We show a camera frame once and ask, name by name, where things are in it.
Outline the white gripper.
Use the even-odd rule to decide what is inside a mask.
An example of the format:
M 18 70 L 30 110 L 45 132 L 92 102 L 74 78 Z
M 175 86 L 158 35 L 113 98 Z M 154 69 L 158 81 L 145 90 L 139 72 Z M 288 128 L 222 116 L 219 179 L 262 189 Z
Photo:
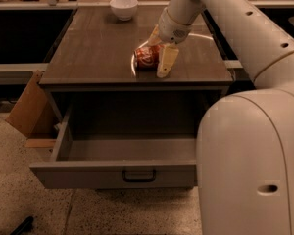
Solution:
M 155 25 L 148 38 L 148 45 L 155 46 L 162 41 L 178 44 L 187 38 L 190 31 L 190 25 L 177 23 L 170 16 L 168 8 L 165 8 L 159 17 L 158 25 Z M 175 44 L 162 44 L 159 46 L 158 78 L 164 78 L 170 73 L 179 53 L 179 49 Z

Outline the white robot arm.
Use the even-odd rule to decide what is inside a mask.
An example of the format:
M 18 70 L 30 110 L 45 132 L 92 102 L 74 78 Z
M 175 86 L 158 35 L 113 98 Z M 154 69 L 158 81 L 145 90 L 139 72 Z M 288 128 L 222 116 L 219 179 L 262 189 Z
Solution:
M 294 39 L 248 0 L 171 0 L 158 35 L 179 43 L 209 11 L 255 88 L 221 98 L 197 136 L 203 235 L 294 235 Z

